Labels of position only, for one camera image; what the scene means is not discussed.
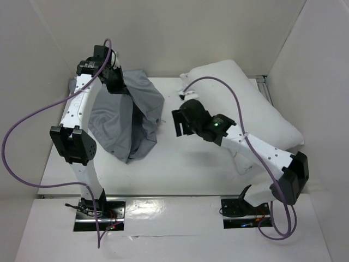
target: white pillow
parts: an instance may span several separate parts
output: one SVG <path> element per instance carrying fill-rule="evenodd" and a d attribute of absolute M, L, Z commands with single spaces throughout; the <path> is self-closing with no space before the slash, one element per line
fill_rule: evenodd
<path fill-rule="evenodd" d="M 187 85 L 203 76 L 222 79 L 235 91 L 248 133 L 282 150 L 304 144 L 302 134 L 270 105 L 233 60 L 194 68 L 189 73 L 182 74 L 180 78 L 183 84 Z M 191 90 L 195 90 L 211 115 L 223 114 L 240 124 L 234 97 L 224 85 L 215 80 L 205 79 L 195 83 Z M 233 152 L 233 158 L 241 175 L 254 165 L 239 153 Z"/>

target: metal base plate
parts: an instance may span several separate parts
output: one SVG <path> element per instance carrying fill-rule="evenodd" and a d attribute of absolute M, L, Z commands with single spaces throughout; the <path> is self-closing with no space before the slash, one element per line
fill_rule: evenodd
<path fill-rule="evenodd" d="M 107 201 L 105 211 L 98 214 L 99 229 L 104 231 L 108 226 L 120 222 L 119 224 L 112 227 L 112 231 L 123 231 L 124 230 L 124 218 L 125 218 L 125 206 L 124 200 L 118 201 Z M 96 224 L 93 212 L 88 214 L 76 211 L 74 232 L 84 231 L 96 231 Z"/>
<path fill-rule="evenodd" d="M 243 203 L 238 198 L 223 198 L 221 203 L 224 229 L 255 228 L 261 220 L 260 227 L 272 227 L 268 204 L 258 207 L 246 204 L 242 208 Z"/>

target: crumpled gray fabric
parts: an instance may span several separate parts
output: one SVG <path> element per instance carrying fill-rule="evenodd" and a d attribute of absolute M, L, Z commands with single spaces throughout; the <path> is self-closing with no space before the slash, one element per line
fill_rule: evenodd
<path fill-rule="evenodd" d="M 109 94 L 103 87 L 94 102 L 88 128 L 104 150 L 127 163 L 144 158 L 156 145 L 155 131 L 164 97 L 144 70 L 127 70 L 123 75 L 130 94 Z M 75 89 L 73 80 L 69 89 Z"/>

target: white table surface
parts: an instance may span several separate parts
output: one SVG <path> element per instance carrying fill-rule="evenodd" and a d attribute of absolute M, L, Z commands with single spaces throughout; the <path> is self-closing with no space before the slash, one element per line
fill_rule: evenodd
<path fill-rule="evenodd" d="M 269 241 L 256 228 L 223 229 L 220 198 L 128 199 L 125 231 L 109 232 L 97 249 L 96 232 L 73 232 L 76 199 L 37 199 L 33 203 L 16 262 L 330 262 L 307 194 L 295 205 L 298 227 L 287 240 Z M 281 230 L 282 204 L 275 202 Z M 273 228 L 263 228 L 276 236 Z"/>
<path fill-rule="evenodd" d="M 124 164 L 97 142 L 94 158 L 99 182 L 107 195 L 232 195 L 247 185 L 228 150 L 196 135 L 176 137 L 171 111 L 183 103 L 176 92 L 179 78 L 150 78 L 165 97 L 158 143 L 143 160 Z M 251 82 L 257 88 L 255 79 Z M 255 181 L 270 180 L 264 172 Z M 41 184 L 76 181 L 69 164 L 53 147 Z M 78 186 L 40 188 L 43 195 L 79 195 Z"/>

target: black mounting bracket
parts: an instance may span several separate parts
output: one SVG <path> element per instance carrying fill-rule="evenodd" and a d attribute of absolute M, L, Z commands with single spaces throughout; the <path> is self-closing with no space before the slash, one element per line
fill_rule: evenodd
<path fill-rule="evenodd" d="M 176 129 L 177 137 L 182 135 L 182 131 L 180 129 L 181 125 L 182 125 L 183 135 L 192 135 L 194 133 L 189 129 L 189 124 L 185 120 L 180 110 L 173 110 L 172 117 L 174 121 L 174 128 Z"/>
<path fill-rule="evenodd" d="M 278 180 L 282 193 L 288 205 L 294 205 L 309 179 L 308 158 L 305 154 L 297 152 L 291 155 L 292 162 L 288 168 L 282 170 L 284 174 Z M 272 194 L 276 199 L 282 201 L 275 184 L 270 186 Z"/>
<path fill-rule="evenodd" d="M 98 211 L 102 211 L 102 212 L 105 211 L 105 205 L 107 203 L 107 197 L 105 195 L 104 189 L 103 189 L 99 199 L 98 200 L 95 199 L 95 203 L 97 205 L 97 210 Z M 80 199 L 80 205 L 83 208 L 93 210 L 93 202 L 92 202 L 92 200 L 87 200 L 85 198 L 81 198 Z"/>
<path fill-rule="evenodd" d="M 67 128 L 63 125 L 51 127 L 50 137 L 59 155 L 69 164 L 87 165 L 96 154 L 96 142 L 79 127 Z"/>
<path fill-rule="evenodd" d="M 108 47 L 103 45 L 95 45 L 93 56 L 81 61 L 77 65 L 76 74 L 88 74 L 94 76 L 101 68 L 108 54 Z M 106 67 L 98 76 L 102 84 L 107 86 L 108 92 L 111 94 L 129 94 L 122 73 L 121 66 L 116 69 L 111 64 L 111 56 Z"/>

